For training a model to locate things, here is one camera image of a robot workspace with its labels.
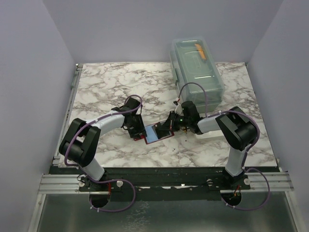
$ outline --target cable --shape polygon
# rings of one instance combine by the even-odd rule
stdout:
[[[138,107],[136,107],[136,108],[133,109],[133,110],[128,110],[128,111],[124,111],[124,112],[117,112],[117,113],[114,113],[113,115],[123,115],[123,114],[131,113],[131,112],[133,112],[133,111],[138,110],[138,109],[141,107],[141,105],[142,105],[142,98],[141,98],[139,95],[132,94],[132,95],[130,95],[130,96],[128,96],[128,97],[126,98],[126,101],[125,101],[125,102],[127,102],[127,100],[128,100],[130,97],[138,97],[138,98],[140,99],[140,104],[138,105]],[[78,136],[86,127],[88,127],[88,126],[90,126],[90,125],[92,125],[92,124],[94,124],[94,123],[96,123],[96,122],[98,122],[98,121],[100,121],[100,120],[102,120],[102,119],[104,119],[104,118],[110,117],[110,116],[112,116],[112,115],[111,115],[111,114],[108,114],[108,115],[103,115],[103,116],[101,116],[101,117],[98,117],[97,119],[95,119],[95,120],[93,120],[93,121],[91,121],[91,122],[89,122],[89,123],[86,123],[83,127],[81,127],[81,128],[77,131],[77,133],[76,133],[76,134],[74,135],[74,137],[72,138],[72,140],[71,140],[71,142],[70,142],[70,144],[69,144],[69,146],[68,146],[68,149],[67,149],[67,151],[66,151],[66,154],[65,154],[65,156],[64,156],[64,163],[65,163],[65,165],[67,165],[67,166],[72,166],[72,167],[78,167],[77,164],[70,164],[70,163],[68,163],[68,155],[69,155],[69,152],[70,152],[70,150],[71,150],[71,147],[72,147],[74,141],[76,140],[77,136]]]
[[[208,103],[208,101],[207,101],[207,94],[206,94],[206,91],[205,91],[205,89],[203,88],[203,86],[201,86],[200,84],[195,83],[195,82],[188,82],[188,83],[185,83],[185,84],[183,85],[183,87],[182,87],[182,88],[180,89],[180,91],[179,91],[178,98],[180,99],[180,95],[181,95],[181,93],[182,93],[182,91],[183,91],[183,88],[184,88],[186,85],[188,85],[188,84],[197,85],[197,86],[199,86],[199,87],[202,89],[202,91],[204,92],[204,95],[205,95],[205,116],[208,117],[208,116],[207,116],[207,103]]]
[[[223,198],[221,198],[221,200],[225,203],[226,206],[230,207],[230,208],[233,208],[233,209],[237,209],[237,210],[241,210],[241,211],[253,211],[253,210],[256,210],[256,209],[260,209],[262,208],[264,205],[267,204],[267,202],[269,201],[269,198],[270,198],[270,186],[269,186],[269,182],[266,178],[266,176],[259,170],[257,170],[256,168],[249,168],[248,170],[246,170],[245,172],[248,173],[249,171],[251,170],[254,170],[256,172],[258,172],[259,174],[262,175],[262,177],[265,179],[266,181],[266,184],[267,184],[267,188],[268,188],[268,193],[267,193],[267,196],[265,198],[265,200],[263,201],[263,203],[261,203],[259,206],[257,207],[254,207],[254,208],[242,208],[242,207],[237,207],[237,206],[232,206],[230,204],[228,204]]]
[[[88,178],[89,178],[92,182],[94,182],[94,183],[96,183],[96,184],[107,184],[107,183],[110,183],[110,182],[122,181],[122,182],[128,183],[128,184],[131,186],[131,188],[133,189],[133,199],[132,199],[132,201],[130,202],[130,204],[129,204],[128,206],[126,206],[126,207],[124,207],[124,208],[122,208],[122,209],[114,209],[114,210],[111,210],[111,209],[96,208],[96,207],[94,207],[94,206],[92,205],[91,198],[90,198],[90,200],[89,200],[89,203],[90,203],[90,205],[91,205],[90,209],[96,209],[97,211],[101,211],[101,212],[117,213],[117,212],[125,211],[125,210],[127,210],[128,208],[130,208],[130,207],[133,205],[133,203],[134,203],[134,201],[135,201],[135,197],[136,197],[136,192],[135,192],[134,185],[133,185],[130,181],[128,181],[128,180],[123,180],[123,179],[106,180],[106,181],[97,181],[97,180],[92,179],[92,178],[89,177],[89,176],[88,176]]]

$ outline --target clear plastic container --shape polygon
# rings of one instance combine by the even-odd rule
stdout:
[[[222,102],[225,87],[203,38],[176,39],[170,52],[171,67],[178,91],[188,82],[202,85],[208,97],[208,112]],[[205,96],[197,85],[187,85],[183,101],[192,101],[199,113],[205,112]]]

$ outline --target white wall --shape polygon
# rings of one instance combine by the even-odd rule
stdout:
[[[2,0],[0,31],[0,231],[24,232],[75,65],[41,0]]]
[[[309,229],[309,1],[285,0],[248,64],[275,155]]]
[[[249,61],[282,0],[43,0],[76,62],[168,61],[202,35],[216,61]]]

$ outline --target orange object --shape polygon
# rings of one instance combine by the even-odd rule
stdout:
[[[205,53],[204,53],[204,50],[203,50],[202,46],[199,45],[198,43],[197,43],[197,44],[195,43],[194,45],[195,45],[195,47],[197,48],[197,50],[198,50],[199,55],[201,56],[201,58],[202,58],[203,60],[206,60],[206,56],[205,56]]]

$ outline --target white marble surface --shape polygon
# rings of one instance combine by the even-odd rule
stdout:
[[[277,166],[244,63],[217,63],[217,67],[226,91],[216,110],[239,106],[253,116],[261,130],[261,138],[245,165]],[[165,120],[177,97],[170,64],[85,64],[70,122],[77,117],[91,119],[105,114],[123,105],[131,94],[144,100],[145,125]],[[146,145],[143,140],[133,141],[123,129],[115,129],[100,138],[96,158],[104,167],[213,167],[226,164],[228,150],[224,138],[204,141],[193,133],[179,131],[171,138]],[[64,166],[63,156],[60,166]]]

